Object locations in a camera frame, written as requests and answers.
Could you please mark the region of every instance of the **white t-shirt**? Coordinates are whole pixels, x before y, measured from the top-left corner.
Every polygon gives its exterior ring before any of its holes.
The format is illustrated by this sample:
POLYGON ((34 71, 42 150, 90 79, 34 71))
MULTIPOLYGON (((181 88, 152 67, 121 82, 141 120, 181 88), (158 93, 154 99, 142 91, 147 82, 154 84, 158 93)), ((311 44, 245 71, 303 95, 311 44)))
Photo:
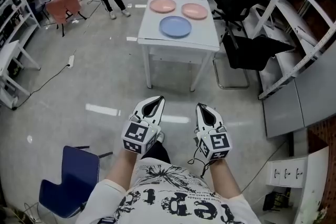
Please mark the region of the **white t-shirt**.
POLYGON ((128 191, 99 182, 76 224, 260 224, 243 195, 225 199, 186 168, 145 158, 133 176, 128 191))

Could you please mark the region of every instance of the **white tape on floor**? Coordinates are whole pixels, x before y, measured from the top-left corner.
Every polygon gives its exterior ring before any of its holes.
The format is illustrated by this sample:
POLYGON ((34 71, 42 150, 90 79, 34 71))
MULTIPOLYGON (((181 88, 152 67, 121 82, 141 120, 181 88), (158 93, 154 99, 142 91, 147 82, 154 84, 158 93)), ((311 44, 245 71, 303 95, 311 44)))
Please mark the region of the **white tape on floor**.
POLYGON ((85 109, 88 111, 93 111, 101 114, 106 114, 110 116, 117 116, 118 109, 106 108, 105 106, 98 106, 94 104, 86 104, 85 109))
POLYGON ((137 37, 126 37, 127 41, 137 41, 138 38, 137 37))

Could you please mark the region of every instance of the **concrete floor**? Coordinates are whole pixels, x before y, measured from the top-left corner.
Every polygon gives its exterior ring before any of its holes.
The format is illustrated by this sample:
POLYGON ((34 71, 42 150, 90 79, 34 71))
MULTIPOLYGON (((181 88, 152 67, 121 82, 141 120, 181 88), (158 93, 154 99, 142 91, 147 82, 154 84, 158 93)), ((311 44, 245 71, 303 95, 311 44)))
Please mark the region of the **concrete floor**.
MULTIPOLYGON (((165 115, 187 118, 187 123, 161 123, 166 133, 164 146, 173 164, 188 167, 197 175, 201 174, 202 165, 197 162, 188 165, 187 161, 195 151, 193 137, 198 102, 215 107, 223 117, 233 142, 227 161, 241 189, 282 143, 282 140, 266 139, 263 105, 257 98, 259 84, 255 72, 249 72, 251 87, 248 90, 221 90, 210 63, 206 76, 191 93, 189 87, 197 67, 154 62, 153 89, 148 89, 141 47, 137 42, 126 40, 127 36, 138 35, 144 13, 144 8, 135 8, 135 4, 146 4, 147 0, 123 1, 126 5, 132 4, 130 18, 122 16, 114 1, 110 0, 112 8, 115 7, 116 20, 111 21, 100 5, 88 20, 67 24, 65 37, 62 38, 56 25, 51 25, 37 30, 30 40, 27 51, 42 69, 26 68, 17 78, 29 91, 38 89, 64 67, 74 51, 75 65, 32 95, 17 111, 0 110, 0 173, 9 204, 24 209, 25 202, 30 205, 37 202, 42 179, 60 183, 65 145, 90 145, 90 152, 95 154, 113 151, 114 155, 101 160, 100 178, 103 179, 121 148, 124 121, 139 101, 154 95, 165 96, 165 115), (120 115, 87 111, 87 103, 120 110, 120 115), (29 135, 33 138, 32 143, 27 141, 29 135)), ((82 13, 86 15, 86 10, 83 9, 82 13)), ((217 21, 216 27, 218 35, 224 32, 221 22, 217 21)), ((226 79, 232 81, 241 76, 239 72, 227 67, 226 79)), ((19 103, 26 98, 21 93, 18 96, 19 103)), ((285 156, 286 146, 277 155, 285 156)), ((205 179, 212 186, 209 171, 205 179)), ((252 205, 271 190, 265 181, 264 169, 244 191, 252 205)), ((253 205, 253 209, 258 212, 262 203, 263 200, 253 205)), ((73 223, 75 219, 58 221, 73 223)))

